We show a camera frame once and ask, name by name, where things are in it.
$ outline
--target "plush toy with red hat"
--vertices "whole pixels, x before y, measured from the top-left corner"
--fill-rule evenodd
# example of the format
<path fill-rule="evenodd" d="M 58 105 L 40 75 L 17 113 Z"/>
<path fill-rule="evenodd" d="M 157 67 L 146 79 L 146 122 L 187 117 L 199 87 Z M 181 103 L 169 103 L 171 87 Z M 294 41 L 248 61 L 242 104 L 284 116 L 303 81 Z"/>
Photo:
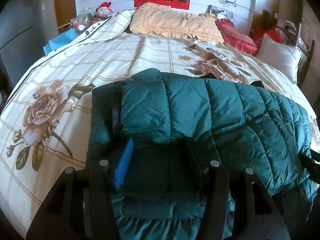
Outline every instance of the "plush toy with red hat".
<path fill-rule="evenodd" d="M 111 2 L 103 2 L 97 9 L 96 14 L 100 17 L 105 17 L 110 15 L 113 10 L 110 8 Z"/>

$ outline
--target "metal bolt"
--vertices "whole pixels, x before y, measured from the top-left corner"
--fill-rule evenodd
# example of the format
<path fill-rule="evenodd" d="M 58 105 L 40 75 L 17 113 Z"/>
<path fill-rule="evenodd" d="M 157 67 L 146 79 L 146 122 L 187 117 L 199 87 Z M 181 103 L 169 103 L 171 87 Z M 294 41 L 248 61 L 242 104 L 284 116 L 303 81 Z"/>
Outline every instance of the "metal bolt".
<path fill-rule="evenodd" d="M 65 172 L 66 174 L 71 174 L 71 173 L 73 173 L 73 167 L 68 167 L 68 168 L 66 168 L 66 169 L 64 170 L 64 172 Z"/>
<path fill-rule="evenodd" d="M 220 163 L 218 161 L 210 161 L 210 165 L 213 167 L 219 167 Z"/>
<path fill-rule="evenodd" d="M 102 160 L 99 162 L 100 166 L 107 166 L 109 162 L 107 160 Z"/>
<path fill-rule="evenodd" d="M 251 175 L 251 174 L 253 174 L 253 169 L 251 169 L 251 168 L 246 168 L 246 169 L 245 169 L 245 172 Z"/>

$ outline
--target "red hat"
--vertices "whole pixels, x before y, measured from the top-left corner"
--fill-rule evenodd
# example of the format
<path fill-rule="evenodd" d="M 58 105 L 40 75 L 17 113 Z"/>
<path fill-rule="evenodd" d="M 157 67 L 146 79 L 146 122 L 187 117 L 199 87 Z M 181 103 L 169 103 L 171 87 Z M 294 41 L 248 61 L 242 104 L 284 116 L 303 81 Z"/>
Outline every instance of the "red hat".
<path fill-rule="evenodd" d="M 100 4 L 98 9 L 101 8 L 101 7 L 110 7 L 110 5 L 111 5 L 111 2 L 103 2 L 102 4 Z"/>

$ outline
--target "red cloth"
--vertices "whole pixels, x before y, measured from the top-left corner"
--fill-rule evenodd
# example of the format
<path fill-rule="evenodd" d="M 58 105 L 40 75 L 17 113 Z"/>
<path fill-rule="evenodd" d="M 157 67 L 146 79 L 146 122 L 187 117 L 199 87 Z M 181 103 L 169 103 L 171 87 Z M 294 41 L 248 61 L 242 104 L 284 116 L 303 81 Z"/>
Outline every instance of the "red cloth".
<path fill-rule="evenodd" d="M 263 35 L 265 33 L 268 34 L 268 36 L 271 39 L 273 39 L 273 41 L 278 42 L 278 43 L 282 43 L 283 42 L 280 34 L 275 31 L 275 28 L 276 28 L 276 26 L 272 27 L 268 31 L 265 31 L 265 30 L 261 29 L 258 26 L 255 27 L 255 29 L 253 31 L 253 35 L 252 35 L 252 40 L 253 40 L 254 44 L 257 45 L 258 49 L 260 49 L 260 47 L 262 45 Z"/>
<path fill-rule="evenodd" d="M 230 20 L 216 20 L 216 26 L 221 32 L 225 43 L 228 43 L 232 47 L 250 55 L 257 55 L 258 47 L 254 44 L 253 40 L 250 37 L 238 32 Z"/>

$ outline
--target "white cushion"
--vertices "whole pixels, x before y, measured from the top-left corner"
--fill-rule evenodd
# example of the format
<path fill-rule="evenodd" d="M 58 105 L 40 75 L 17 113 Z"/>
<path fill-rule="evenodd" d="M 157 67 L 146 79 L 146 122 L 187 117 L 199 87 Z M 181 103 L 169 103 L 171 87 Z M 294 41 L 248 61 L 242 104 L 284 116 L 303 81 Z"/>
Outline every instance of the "white cushion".
<path fill-rule="evenodd" d="M 256 57 L 280 70 L 293 84 L 297 84 L 298 63 L 301 57 L 298 47 L 277 43 L 265 34 Z"/>

